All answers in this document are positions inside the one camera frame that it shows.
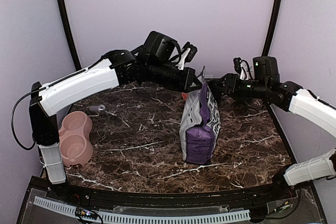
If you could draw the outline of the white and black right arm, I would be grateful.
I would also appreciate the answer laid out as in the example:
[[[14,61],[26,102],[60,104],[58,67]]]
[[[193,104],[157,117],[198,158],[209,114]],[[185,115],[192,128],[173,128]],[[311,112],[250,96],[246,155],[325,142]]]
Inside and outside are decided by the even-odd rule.
[[[243,69],[240,58],[234,59],[234,65],[235,73],[209,81],[216,99],[259,99],[335,137],[335,106],[293,81],[281,81],[275,57],[255,57],[252,69]],[[335,148],[282,168],[268,187],[268,195],[278,200],[287,193],[288,186],[320,179],[335,179]]]

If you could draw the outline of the purple pet food bag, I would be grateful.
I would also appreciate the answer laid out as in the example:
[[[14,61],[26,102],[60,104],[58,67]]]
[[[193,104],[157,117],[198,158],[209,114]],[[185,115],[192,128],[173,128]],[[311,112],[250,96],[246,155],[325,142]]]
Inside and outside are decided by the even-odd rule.
[[[202,87],[188,94],[180,123],[180,143],[183,161],[207,165],[214,155],[221,130],[218,104],[206,80],[203,67],[197,79]]]

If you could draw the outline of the silver metal scoop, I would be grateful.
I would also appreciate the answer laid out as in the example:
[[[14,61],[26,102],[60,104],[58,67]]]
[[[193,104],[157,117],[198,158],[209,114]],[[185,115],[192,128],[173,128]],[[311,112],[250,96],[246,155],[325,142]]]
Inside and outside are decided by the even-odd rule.
[[[89,111],[91,112],[91,116],[101,116],[106,114],[111,116],[117,116],[115,113],[108,111],[106,106],[103,104],[91,105],[89,107]]]

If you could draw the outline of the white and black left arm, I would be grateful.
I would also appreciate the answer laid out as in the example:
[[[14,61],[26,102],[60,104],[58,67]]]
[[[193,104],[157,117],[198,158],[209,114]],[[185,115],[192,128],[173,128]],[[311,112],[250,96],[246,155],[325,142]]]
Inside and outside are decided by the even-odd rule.
[[[145,43],[132,51],[112,50],[92,65],[59,80],[32,85],[29,116],[33,140],[41,151],[53,191],[61,200],[71,200],[74,189],[66,183],[57,113],[93,94],[135,81],[183,93],[200,89],[202,84],[195,70],[185,66],[196,53],[197,47],[190,42],[180,47],[175,39],[152,31]]]

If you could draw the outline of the pink double pet bowl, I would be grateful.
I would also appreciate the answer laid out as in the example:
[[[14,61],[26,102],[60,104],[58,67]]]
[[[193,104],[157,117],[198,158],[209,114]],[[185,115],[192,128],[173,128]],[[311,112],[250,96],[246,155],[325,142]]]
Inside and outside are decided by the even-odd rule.
[[[93,155],[89,140],[92,120],[82,111],[69,113],[62,121],[59,130],[60,152],[65,166],[84,165]]]

